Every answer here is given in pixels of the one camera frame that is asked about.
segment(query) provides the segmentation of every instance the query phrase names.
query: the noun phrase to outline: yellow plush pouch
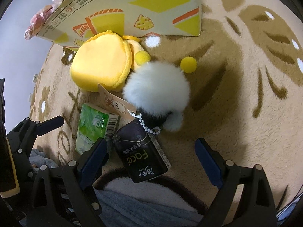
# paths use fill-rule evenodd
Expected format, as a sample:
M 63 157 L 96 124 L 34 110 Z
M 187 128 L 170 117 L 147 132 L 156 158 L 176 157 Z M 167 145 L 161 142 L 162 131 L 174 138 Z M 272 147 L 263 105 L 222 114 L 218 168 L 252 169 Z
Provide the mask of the yellow plush pouch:
M 133 62 L 130 45 L 112 31 L 99 33 L 79 48 L 69 70 L 80 88 L 98 92 L 98 84 L 108 91 L 120 91 Z

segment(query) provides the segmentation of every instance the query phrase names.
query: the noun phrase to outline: cracker illustration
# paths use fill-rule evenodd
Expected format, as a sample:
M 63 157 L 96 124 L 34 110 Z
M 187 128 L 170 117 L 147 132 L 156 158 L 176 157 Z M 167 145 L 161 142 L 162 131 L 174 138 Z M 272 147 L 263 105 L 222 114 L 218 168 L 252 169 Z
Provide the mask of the cracker illustration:
M 75 39 L 74 45 L 76 45 L 76 46 L 82 46 L 82 44 L 84 44 L 83 40 Z
M 142 14 L 139 15 L 134 27 L 140 30 L 148 30 L 153 28 L 155 25 L 153 24 L 152 20 L 148 17 L 143 16 Z

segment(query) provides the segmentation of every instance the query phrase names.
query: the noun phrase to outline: blue gripper pad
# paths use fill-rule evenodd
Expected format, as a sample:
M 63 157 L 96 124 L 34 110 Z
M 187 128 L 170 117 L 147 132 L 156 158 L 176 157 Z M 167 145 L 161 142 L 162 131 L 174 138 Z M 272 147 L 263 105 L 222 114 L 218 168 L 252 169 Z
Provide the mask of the blue gripper pad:
M 211 184 L 220 189 L 223 186 L 221 170 L 200 139 L 196 140 L 194 150 Z
M 98 143 L 98 145 L 94 145 L 91 148 L 93 151 L 81 170 L 81 180 L 79 184 L 82 189 L 85 189 L 85 187 L 91 185 L 94 181 L 94 178 L 101 176 L 102 166 L 104 166 L 108 160 L 109 154 L 107 153 L 106 140 L 98 139 L 96 143 Z

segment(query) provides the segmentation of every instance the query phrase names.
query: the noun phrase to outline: yellow pom-pom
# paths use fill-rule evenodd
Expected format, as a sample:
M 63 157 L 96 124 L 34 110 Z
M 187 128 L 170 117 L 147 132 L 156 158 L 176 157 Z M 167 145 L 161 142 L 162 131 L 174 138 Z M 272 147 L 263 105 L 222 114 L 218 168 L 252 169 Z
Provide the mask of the yellow pom-pom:
M 196 59 L 194 57 L 191 57 L 191 56 L 184 57 L 181 60 L 180 68 L 185 73 L 192 73 L 197 68 L 197 61 L 196 61 Z
M 146 51 L 139 51 L 134 55 L 134 61 L 139 65 L 143 65 L 146 62 L 149 62 L 151 60 L 151 57 L 149 55 L 149 53 L 147 53 Z

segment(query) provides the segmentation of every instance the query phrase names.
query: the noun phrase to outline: white fur ball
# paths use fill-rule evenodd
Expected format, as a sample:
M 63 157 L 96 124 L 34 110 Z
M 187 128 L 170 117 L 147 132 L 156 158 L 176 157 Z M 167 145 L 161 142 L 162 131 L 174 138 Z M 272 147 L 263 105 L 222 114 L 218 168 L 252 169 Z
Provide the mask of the white fur ball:
M 183 112 L 189 102 L 190 86 L 179 67 L 151 62 L 130 75 L 123 96 L 150 115 L 161 116 L 168 112 Z
M 171 132 L 176 132 L 181 129 L 182 123 L 183 113 L 173 112 L 167 117 L 166 121 L 163 123 L 163 128 Z

